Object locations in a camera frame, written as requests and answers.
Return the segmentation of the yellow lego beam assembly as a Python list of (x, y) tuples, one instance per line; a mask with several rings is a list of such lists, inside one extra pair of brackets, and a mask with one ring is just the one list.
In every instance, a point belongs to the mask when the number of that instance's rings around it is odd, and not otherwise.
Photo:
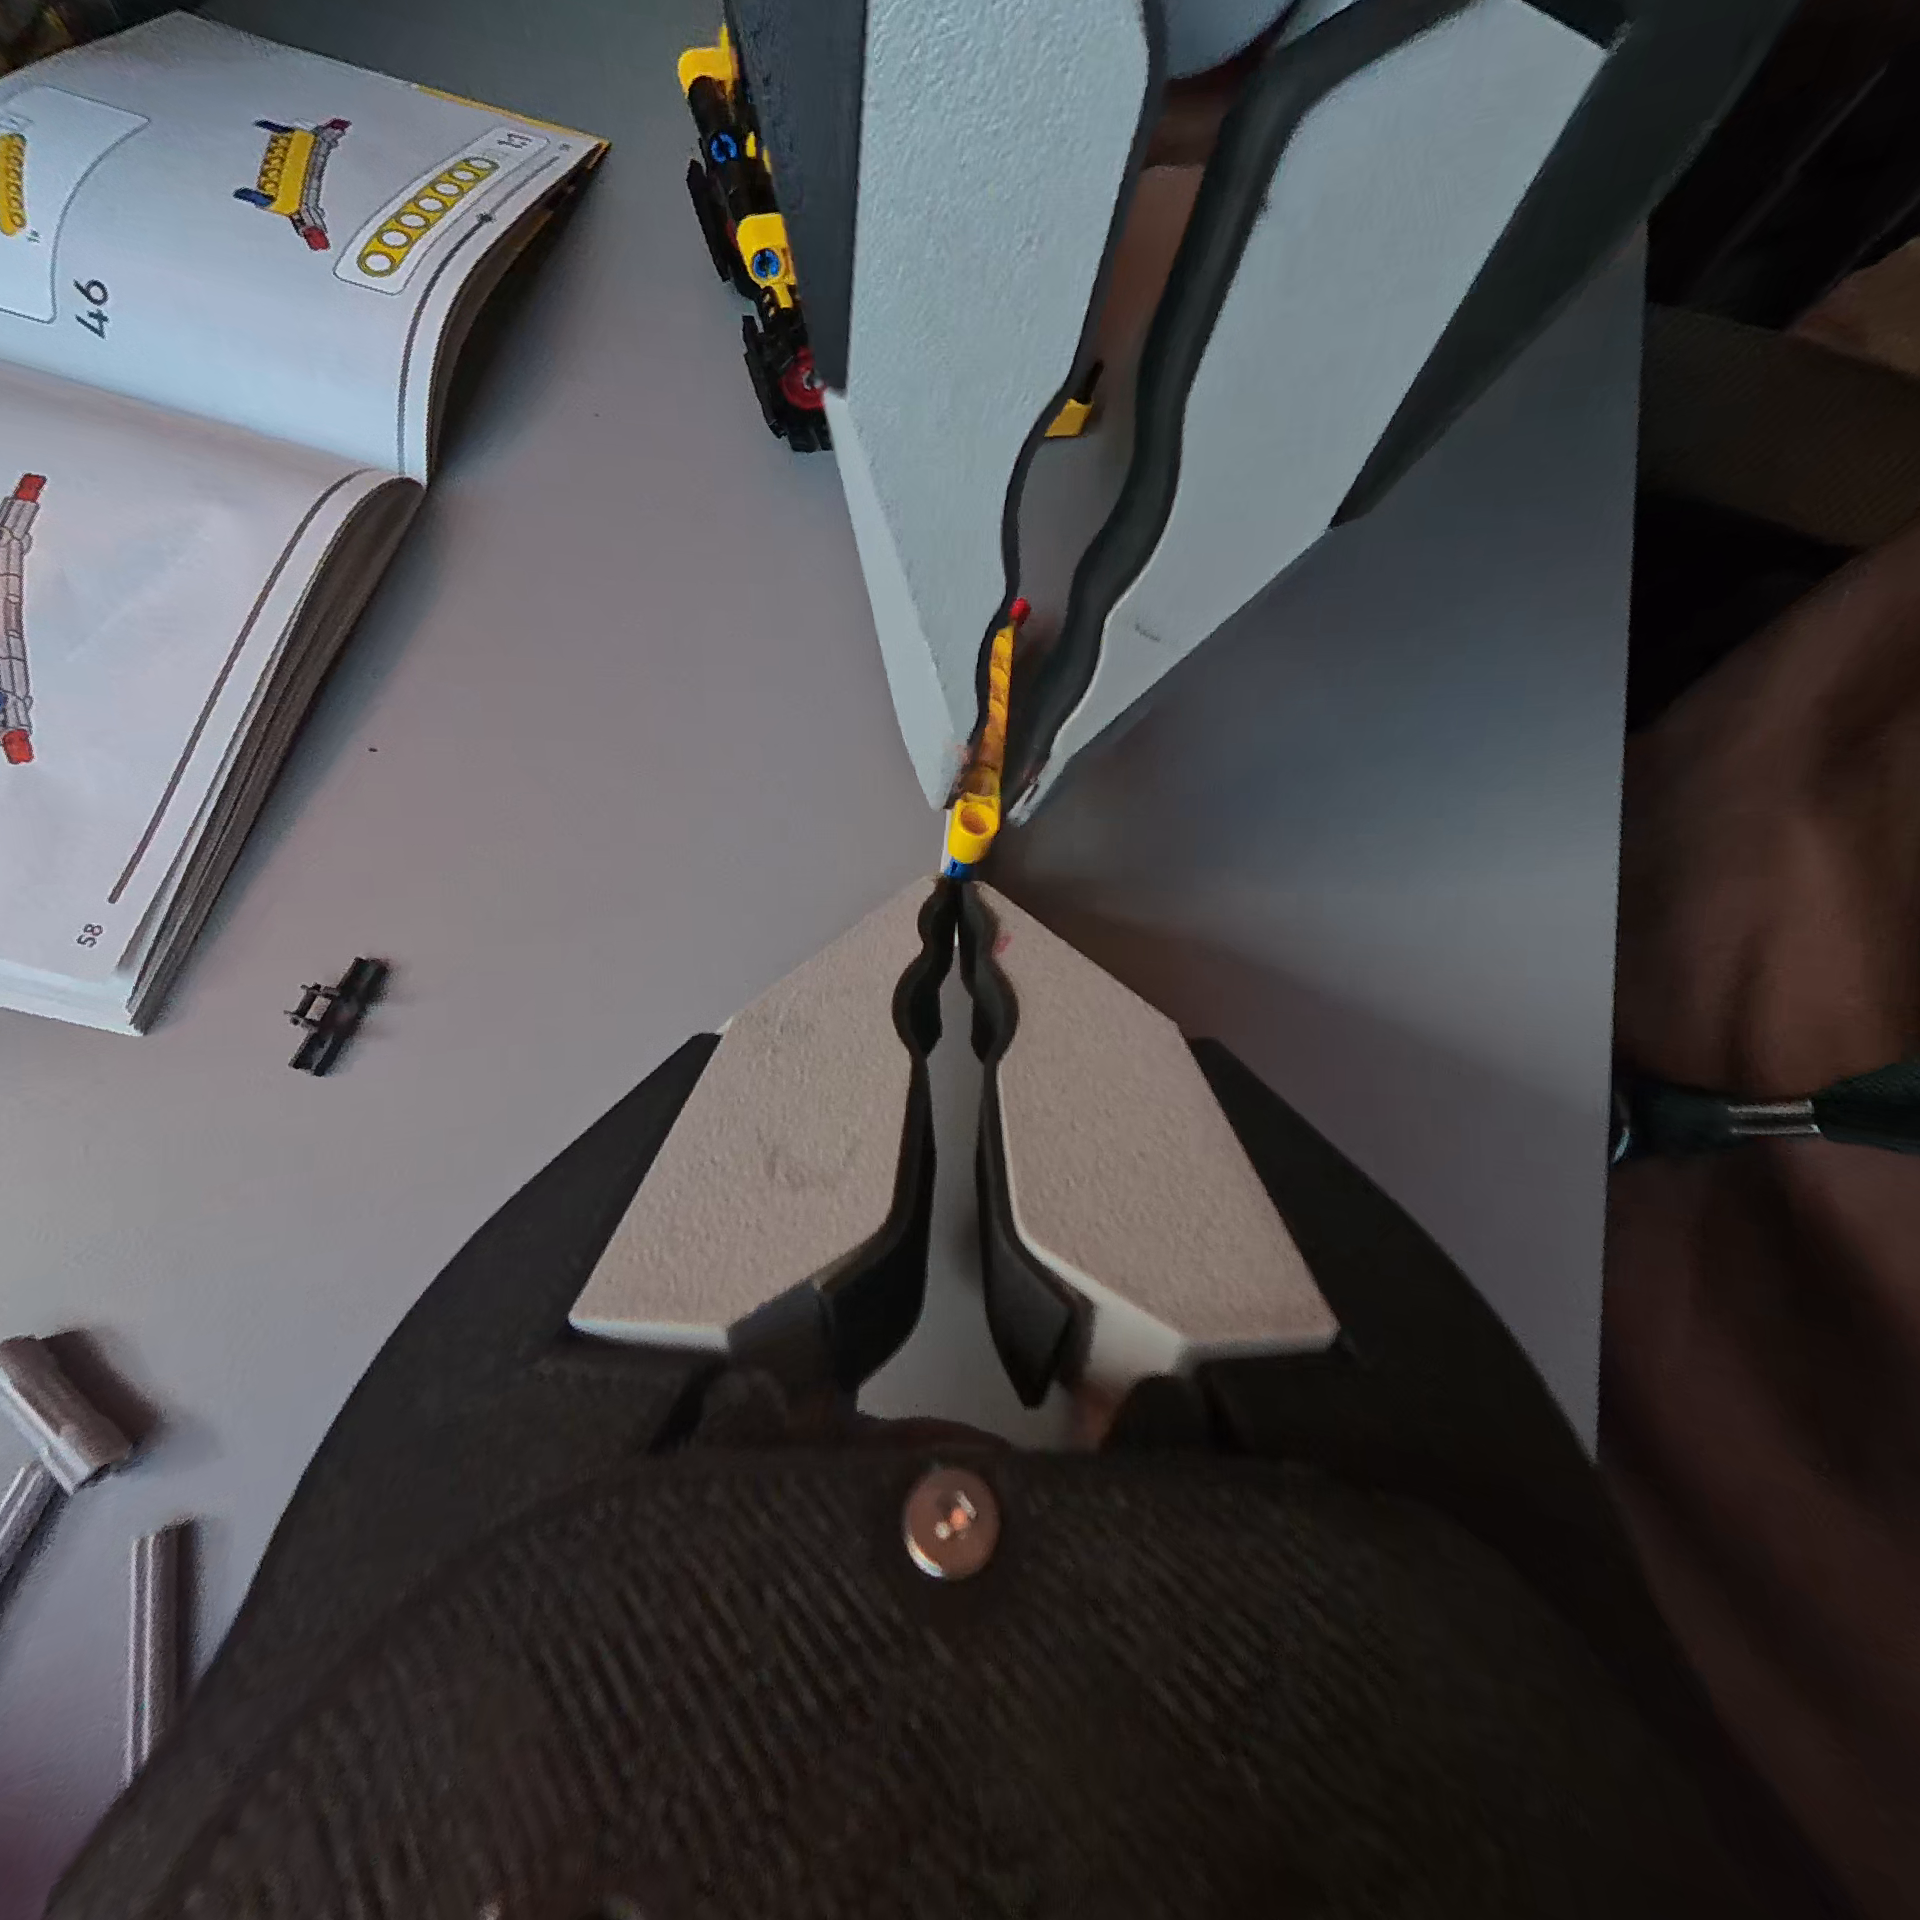
[(988, 658), (988, 693), (975, 743), (947, 810), (940, 874), (966, 879), (1002, 829), (1002, 785), (1010, 730), (1018, 642), (1029, 620), (1027, 597), (1015, 597)]

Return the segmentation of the yellow black lego bulldozer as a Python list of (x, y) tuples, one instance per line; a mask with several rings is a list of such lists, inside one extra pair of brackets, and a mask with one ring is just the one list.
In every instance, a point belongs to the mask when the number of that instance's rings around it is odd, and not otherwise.
[[(742, 357), (762, 416), (792, 450), (822, 450), (831, 441), (830, 391), (814, 365), (808, 317), (797, 312), (803, 241), (790, 231), (795, 215), (775, 196), (756, 114), (740, 119), (736, 112), (730, 4), (722, 4), (715, 40), (685, 48), (676, 72), (695, 128), (687, 196), (718, 278), (749, 305), (740, 325)], [(1090, 350), (1084, 372), (1045, 423), (1045, 441), (1075, 441), (1090, 429), (1099, 372), (1102, 360)]]

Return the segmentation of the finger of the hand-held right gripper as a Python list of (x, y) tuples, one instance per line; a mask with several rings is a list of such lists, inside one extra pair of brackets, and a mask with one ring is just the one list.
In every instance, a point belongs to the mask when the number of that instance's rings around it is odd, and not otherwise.
[(1015, 821), (1330, 528), (1616, 34), (1509, 1), (1288, 10), (1222, 121), (1118, 492), (1015, 695)]
[(1165, 80), (1160, 4), (869, 4), (831, 456), (899, 730), (942, 808), (1018, 591), (1018, 512)]

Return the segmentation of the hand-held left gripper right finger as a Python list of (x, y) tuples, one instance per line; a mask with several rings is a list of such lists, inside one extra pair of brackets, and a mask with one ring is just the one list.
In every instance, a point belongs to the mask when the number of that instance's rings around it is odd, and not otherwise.
[(984, 881), (959, 886), (981, 1064), (981, 1287), (999, 1364), (1063, 1439), (1151, 1381), (1324, 1360), (1338, 1313), (1184, 1030)]

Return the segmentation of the grey lego axle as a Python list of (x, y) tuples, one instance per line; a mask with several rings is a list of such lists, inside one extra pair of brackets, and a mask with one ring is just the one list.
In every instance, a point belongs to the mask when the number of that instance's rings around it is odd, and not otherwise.
[(184, 1696), (195, 1530), (191, 1520), (168, 1520), (130, 1545), (124, 1788), (150, 1762)]
[(38, 1460), (26, 1460), (2, 1493), (0, 1527), (0, 1576), (2, 1592), (10, 1588), (15, 1564), (31, 1545), (34, 1533), (63, 1498), (59, 1479)]

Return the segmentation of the lego instruction booklet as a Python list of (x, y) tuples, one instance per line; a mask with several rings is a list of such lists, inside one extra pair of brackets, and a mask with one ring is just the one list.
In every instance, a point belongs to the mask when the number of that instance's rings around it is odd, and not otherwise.
[(138, 1034), (607, 143), (165, 9), (2, 148), (2, 1002)]

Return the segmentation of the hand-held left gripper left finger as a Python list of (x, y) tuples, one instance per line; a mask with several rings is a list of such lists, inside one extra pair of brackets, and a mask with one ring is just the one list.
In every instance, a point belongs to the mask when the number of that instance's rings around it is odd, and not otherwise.
[(956, 890), (916, 879), (718, 1034), (568, 1326), (853, 1396), (920, 1319)]

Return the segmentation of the small black lego connector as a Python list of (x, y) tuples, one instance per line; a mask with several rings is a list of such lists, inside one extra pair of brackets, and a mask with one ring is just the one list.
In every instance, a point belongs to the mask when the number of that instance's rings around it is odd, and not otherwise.
[(380, 1002), (390, 975), (383, 957), (356, 954), (333, 983), (307, 983), (285, 1013), (299, 1033), (291, 1066), (310, 1076), (331, 1071)]

